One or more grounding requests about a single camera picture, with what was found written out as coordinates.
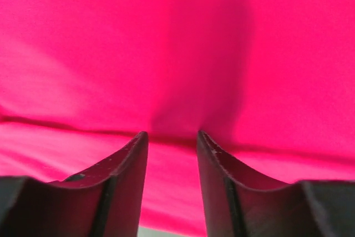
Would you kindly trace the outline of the pink t shirt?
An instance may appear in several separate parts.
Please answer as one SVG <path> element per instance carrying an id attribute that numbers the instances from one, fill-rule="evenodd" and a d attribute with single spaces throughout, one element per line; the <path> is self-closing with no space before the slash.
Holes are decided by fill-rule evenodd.
<path id="1" fill-rule="evenodd" d="M 1 0 L 1 174 L 149 135 L 140 223 L 206 234 L 196 134 L 292 183 L 354 179 L 354 0 Z"/>

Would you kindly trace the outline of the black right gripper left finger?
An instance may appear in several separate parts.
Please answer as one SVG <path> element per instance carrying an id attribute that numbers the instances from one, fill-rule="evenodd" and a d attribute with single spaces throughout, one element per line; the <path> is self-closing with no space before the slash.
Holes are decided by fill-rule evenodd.
<path id="1" fill-rule="evenodd" d="M 2 236 L 136 236 L 148 134 L 66 180 L 1 177 Z"/>

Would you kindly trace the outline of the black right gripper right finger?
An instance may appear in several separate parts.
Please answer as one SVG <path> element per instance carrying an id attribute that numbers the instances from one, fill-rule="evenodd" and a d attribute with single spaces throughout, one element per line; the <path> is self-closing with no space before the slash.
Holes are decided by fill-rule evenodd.
<path id="1" fill-rule="evenodd" d="M 208 236 L 353 236 L 354 182 L 268 177 L 197 134 Z"/>

